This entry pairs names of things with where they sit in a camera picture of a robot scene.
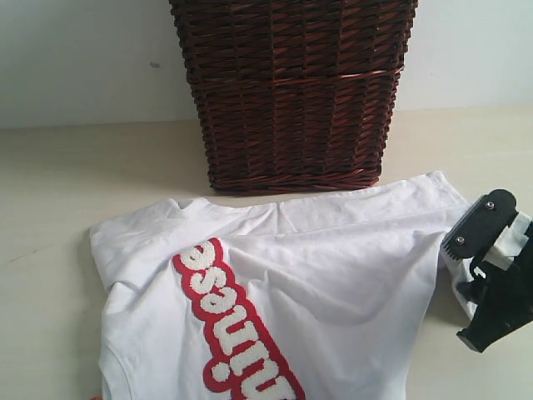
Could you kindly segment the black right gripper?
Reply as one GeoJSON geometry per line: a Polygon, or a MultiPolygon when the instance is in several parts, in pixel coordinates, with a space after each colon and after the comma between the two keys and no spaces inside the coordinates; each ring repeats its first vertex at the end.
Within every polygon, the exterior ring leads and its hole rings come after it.
{"type": "Polygon", "coordinates": [[[461,285],[460,293],[476,305],[468,327],[457,337],[471,350],[481,353],[492,343],[532,322],[532,227],[528,241],[507,270],[485,260],[474,260],[479,268],[472,282],[461,285]]]}

